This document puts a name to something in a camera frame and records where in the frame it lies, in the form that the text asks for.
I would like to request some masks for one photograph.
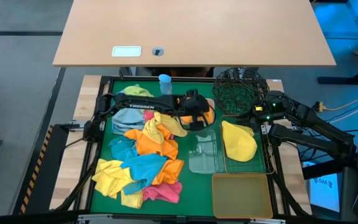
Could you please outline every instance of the green mat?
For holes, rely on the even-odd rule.
[[[160,96],[160,85],[158,82],[133,82],[133,81],[114,81],[113,93],[118,93],[127,86],[139,84],[140,87],[147,89],[154,96]],[[173,94],[186,94],[187,90],[198,89],[198,93],[206,98],[212,98],[212,83],[172,83]],[[210,127],[216,133],[216,145],[218,153],[222,153],[221,129],[219,118],[223,112],[216,108],[217,119]],[[108,119],[104,134],[103,146],[100,158],[107,161],[112,160],[110,141],[118,135],[111,133],[111,119]],[[194,133],[186,137],[175,137],[179,145],[178,159],[184,160],[185,165],[179,176],[179,181],[183,185],[178,204],[164,202],[162,200],[147,200],[141,209],[129,208],[121,205],[121,196],[117,199],[104,197],[101,193],[94,190],[91,212],[94,213],[134,213],[148,215],[183,215],[183,216],[213,216],[212,203],[212,174],[195,174],[189,170],[188,158],[189,151],[194,149],[196,139]],[[258,149],[261,147],[261,140],[258,140]]]

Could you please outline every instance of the black wire basket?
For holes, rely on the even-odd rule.
[[[230,68],[222,72],[216,77],[212,89],[215,103],[228,115],[249,112],[268,91],[266,79],[246,68]]]

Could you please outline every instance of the white label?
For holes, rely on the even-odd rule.
[[[115,46],[111,52],[113,57],[140,57],[141,54],[141,46]]]

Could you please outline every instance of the clear plastic container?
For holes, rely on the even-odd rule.
[[[207,129],[195,134],[196,144],[189,151],[189,169],[197,174],[214,174],[219,170],[218,144],[216,133]]]

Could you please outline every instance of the orange object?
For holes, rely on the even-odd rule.
[[[208,104],[210,106],[212,106],[214,108],[214,101],[212,99],[206,99],[208,101]],[[206,118],[206,120],[208,121],[208,124],[212,124],[212,122],[214,122],[214,111],[209,108],[209,111],[207,113],[204,113],[204,116]],[[190,122],[193,121],[193,119],[191,118],[191,116],[183,116],[183,117],[180,117],[180,119],[183,121],[183,124],[189,124]],[[202,116],[199,116],[198,117],[198,120],[199,121],[204,121],[203,117]]]
[[[154,178],[152,185],[159,185],[163,182],[174,184],[179,177],[180,171],[185,164],[182,160],[167,160],[160,172]]]
[[[132,129],[125,132],[124,136],[136,140],[136,149],[139,155],[156,153],[160,156],[168,156],[170,159],[176,159],[178,155],[178,143],[169,139],[171,132],[164,128],[162,124],[157,125],[157,129],[163,133],[164,141],[159,144],[150,139],[142,131]]]

